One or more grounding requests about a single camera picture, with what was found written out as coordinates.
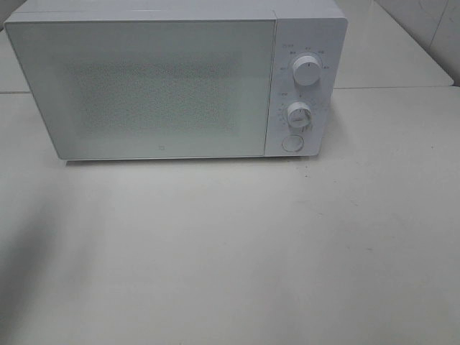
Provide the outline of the round door release button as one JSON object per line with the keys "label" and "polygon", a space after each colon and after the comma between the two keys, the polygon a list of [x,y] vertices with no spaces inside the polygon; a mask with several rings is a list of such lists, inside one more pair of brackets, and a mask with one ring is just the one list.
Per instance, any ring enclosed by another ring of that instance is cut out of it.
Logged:
{"label": "round door release button", "polygon": [[303,138],[298,135],[290,135],[282,141],[282,148],[286,152],[299,152],[304,145]]}

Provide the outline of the white timer knob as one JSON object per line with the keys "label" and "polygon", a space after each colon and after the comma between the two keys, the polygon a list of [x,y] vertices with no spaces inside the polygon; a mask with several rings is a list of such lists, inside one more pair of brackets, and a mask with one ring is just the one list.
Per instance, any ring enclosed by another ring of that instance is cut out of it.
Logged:
{"label": "white timer knob", "polygon": [[312,111],[309,105],[295,102],[286,108],[286,119],[290,127],[301,129],[311,124]]}

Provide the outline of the white microwave door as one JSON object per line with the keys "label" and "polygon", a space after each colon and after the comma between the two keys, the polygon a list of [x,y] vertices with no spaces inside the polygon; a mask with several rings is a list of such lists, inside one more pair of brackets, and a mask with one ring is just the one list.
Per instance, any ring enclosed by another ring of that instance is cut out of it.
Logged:
{"label": "white microwave door", "polygon": [[61,159],[265,152],[272,20],[10,23],[6,30]]}

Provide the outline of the white upper power knob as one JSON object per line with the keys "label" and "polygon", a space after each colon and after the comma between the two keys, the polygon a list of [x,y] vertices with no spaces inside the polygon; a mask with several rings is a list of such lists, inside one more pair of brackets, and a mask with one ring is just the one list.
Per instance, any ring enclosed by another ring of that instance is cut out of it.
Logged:
{"label": "white upper power knob", "polygon": [[299,86],[310,86],[321,77],[322,62],[317,55],[307,53],[292,62],[293,79]]}

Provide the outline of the white microwave oven body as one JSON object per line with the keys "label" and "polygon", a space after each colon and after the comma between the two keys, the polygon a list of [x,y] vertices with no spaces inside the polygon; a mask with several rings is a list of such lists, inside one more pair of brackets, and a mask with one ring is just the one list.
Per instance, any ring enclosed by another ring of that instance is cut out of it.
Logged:
{"label": "white microwave oven body", "polygon": [[[315,156],[320,151],[348,26],[334,1],[26,1],[6,19],[4,29],[7,34],[10,23],[262,20],[275,23],[266,137],[264,154],[246,157]],[[323,69],[316,83],[299,86],[293,79],[292,62],[307,53],[317,55]],[[288,125],[286,108],[298,101],[310,106],[312,117],[308,127],[294,129]],[[290,135],[303,138],[299,152],[286,152],[282,148],[282,141]]]}

